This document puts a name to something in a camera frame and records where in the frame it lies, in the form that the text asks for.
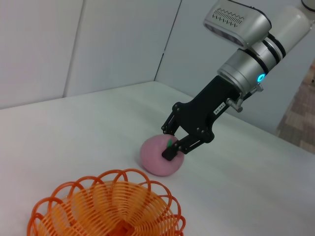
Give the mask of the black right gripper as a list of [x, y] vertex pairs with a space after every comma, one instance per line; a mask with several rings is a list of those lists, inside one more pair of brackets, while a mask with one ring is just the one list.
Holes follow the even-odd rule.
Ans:
[[210, 143], [214, 139], [213, 123], [227, 109], [227, 99], [236, 100], [239, 96], [239, 91], [232, 83], [216, 76], [190, 102], [175, 103], [161, 127], [162, 132], [174, 136], [181, 127], [188, 135], [168, 144], [162, 157], [171, 161], [179, 152], [188, 154], [200, 145]]

